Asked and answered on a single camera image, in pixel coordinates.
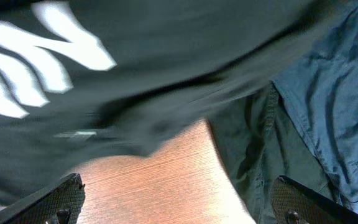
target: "dark fabric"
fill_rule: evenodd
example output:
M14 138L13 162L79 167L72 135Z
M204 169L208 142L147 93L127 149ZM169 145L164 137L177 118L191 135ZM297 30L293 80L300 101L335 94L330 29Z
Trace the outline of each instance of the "dark fabric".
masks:
M26 106L0 69L0 86L9 86L3 98L12 97L8 106L14 108L0 113L0 205L41 189L90 159L150 155L162 141L253 93L308 52L341 14L344 2L70 1L78 23L98 38L95 45L103 45L117 65L87 67L59 49L49 50L56 44L50 40L38 40L46 45L38 48L32 47L33 39L21 43L28 50L23 54L42 49L47 51L44 58L58 59L73 88L56 93L42 85L49 103ZM0 21L67 41L47 30L30 6L0 12ZM20 41L2 31L0 38ZM86 46L76 47L71 57L87 52ZM0 46L0 53L18 59L42 81L39 67L18 53L23 49Z
M358 212L358 4L275 84L343 205Z
M277 223L270 193L280 175L335 200L273 85L231 103L209 123L229 178L257 223Z

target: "wood grain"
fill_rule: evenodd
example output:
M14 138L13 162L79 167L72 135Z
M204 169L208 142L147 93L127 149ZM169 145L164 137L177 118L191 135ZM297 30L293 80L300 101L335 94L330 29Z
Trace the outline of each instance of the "wood grain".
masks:
M204 122L150 158L109 157L75 170L86 184L78 223L253 223Z

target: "dark green pants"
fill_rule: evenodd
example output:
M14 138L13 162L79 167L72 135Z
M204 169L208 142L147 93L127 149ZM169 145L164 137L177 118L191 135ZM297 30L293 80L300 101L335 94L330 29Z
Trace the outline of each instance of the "dark green pants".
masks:
M270 191L279 175L334 200L330 181L273 85L231 103L209 122L230 180L257 223L276 223Z

